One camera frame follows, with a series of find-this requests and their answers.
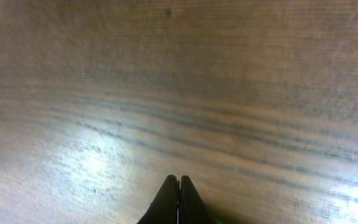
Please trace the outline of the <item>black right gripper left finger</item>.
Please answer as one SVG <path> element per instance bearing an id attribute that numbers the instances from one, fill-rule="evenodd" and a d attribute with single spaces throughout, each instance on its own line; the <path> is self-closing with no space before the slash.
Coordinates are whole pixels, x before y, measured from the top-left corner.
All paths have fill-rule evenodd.
<path id="1" fill-rule="evenodd" d="M 178 179 L 168 175 L 138 224 L 176 224 Z"/>

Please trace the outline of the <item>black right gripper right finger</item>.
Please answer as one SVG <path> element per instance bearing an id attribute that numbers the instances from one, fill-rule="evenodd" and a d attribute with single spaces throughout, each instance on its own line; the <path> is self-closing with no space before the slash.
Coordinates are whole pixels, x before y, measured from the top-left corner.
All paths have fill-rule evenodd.
<path id="1" fill-rule="evenodd" d="M 181 177 L 178 202 L 179 224 L 215 224 L 191 179 Z"/>

